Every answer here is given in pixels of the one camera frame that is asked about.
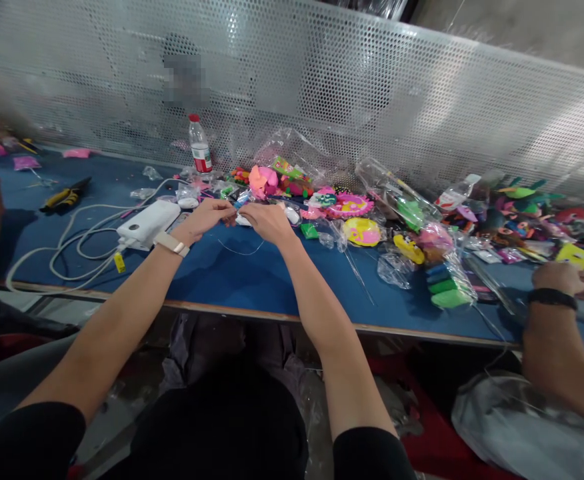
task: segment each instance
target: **metal mesh wall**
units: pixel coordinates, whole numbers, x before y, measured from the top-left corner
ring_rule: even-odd
[[[181,54],[198,105],[165,101]],[[418,187],[498,167],[584,196],[583,70],[312,1],[0,0],[0,116],[34,138],[183,164],[193,109],[221,168],[295,127],[343,175],[370,154]]]

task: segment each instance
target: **plastic water bottle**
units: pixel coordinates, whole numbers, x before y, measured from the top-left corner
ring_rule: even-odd
[[[207,136],[199,123],[201,119],[198,115],[190,115],[190,148],[194,157],[194,166],[200,173],[212,171],[212,157],[210,156],[210,145]]]
[[[462,204],[472,193],[472,187],[474,184],[481,180],[480,175],[475,175],[471,173],[462,182],[455,183],[450,186],[446,191],[444,191],[437,201],[435,202],[442,210],[454,210],[460,204]]]

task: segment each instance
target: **blue table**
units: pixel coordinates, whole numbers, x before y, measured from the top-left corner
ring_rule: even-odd
[[[58,153],[47,153],[40,163],[43,168],[37,172],[42,177],[58,181],[56,188],[28,187],[37,182],[34,174],[30,171],[16,172],[9,157],[0,158],[1,190],[7,209],[0,245],[0,282],[5,279],[8,268],[28,251],[56,246],[67,226],[69,214],[46,216],[38,212],[52,193],[91,175],[92,182],[81,207],[99,203],[134,206],[138,201],[130,198],[130,191],[159,184],[159,181],[150,181],[141,174],[142,163],[100,155],[90,159],[63,159]],[[178,173],[175,168],[156,168],[166,178]],[[72,233],[85,230],[114,212],[113,209],[101,207],[81,212]],[[113,226],[122,222],[118,220]],[[84,250],[92,255],[104,253],[115,246],[117,238],[114,232],[96,234],[86,242]],[[298,321],[291,280],[276,248],[264,243],[253,255],[238,255],[221,243],[234,251],[250,253],[261,244],[261,238],[245,227],[216,227],[211,230],[192,248],[178,270],[165,304],[195,311]],[[432,306],[422,274],[415,274],[411,290],[400,290],[379,278],[374,252],[350,248],[377,304],[373,306],[343,254],[336,249],[327,250],[318,241],[304,240],[304,245],[359,330],[482,345],[502,345],[503,339],[514,345],[520,341],[521,326],[500,315],[496,306],[480,305],[479,308],[503,338],[474,309],[459,307],[442,311]],[[136,250],[126,251],[124,257],[128,273],[118,274],[112,266],[92,282],[89,289],[68,293],[67,296],[96,300],[108,298],[146,255]],[[50,256],[51,253],[42,252],[27,260],[15,275],[16,286],[33,291],[54,289],[63,294],[78,285],[78,282],[63,282],[51,274],[47,268]],[[98,262],[78,256],[75,247],[70,247],[58,262],[57,269],[66,276],[77,276],[96,265]],[[531,265],[521,264],[497,265],[489,270],[501,284],[519,290],[518,294],[515,291],[515,297],[522,297],[523,292],[531,287],[531,268]],[[580,323],[580,329],[584,339],[584,323]]]

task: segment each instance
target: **white power bank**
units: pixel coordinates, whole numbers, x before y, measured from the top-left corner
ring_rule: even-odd
[[[119,243],[128,244],[131,241],[128,248],[149,251],[158,232],[167,230],[180,213],[181,208],[176,203],[156,200],[117,228],[121,237]]]

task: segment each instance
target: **smartwatch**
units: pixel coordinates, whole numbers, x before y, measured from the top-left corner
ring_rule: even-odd
[[[562,305],[570,307],[572,310],[578,310],[577,301],[572,295],[563,293],[555,289],[536,289],[532,290],[527,296],[527,302],[538,302],[543,305]]]
[[[190,248],[188,248],[183,242],[163,231],[159,232],[157,236],[154,237],[154,243],[156,245],[162,245],[182,257],[185,257],[190,252]]]

